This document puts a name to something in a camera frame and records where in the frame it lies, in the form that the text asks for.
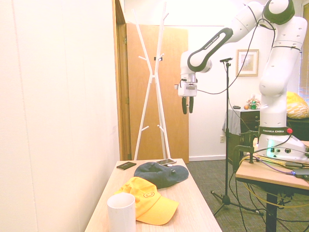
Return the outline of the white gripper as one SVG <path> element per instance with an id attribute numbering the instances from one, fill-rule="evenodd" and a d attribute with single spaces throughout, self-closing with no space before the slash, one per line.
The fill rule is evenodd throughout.
<path id="1" fill-rule="evenodd" d="M 182 97 L 183 114 L 187 114 L 187 97 L 189 97 L 189 113 L 192 113 L 194 97 L 197 95 L 197 85 L 191 82 L 180 82 L 178 84 L 178 95 Z"/>

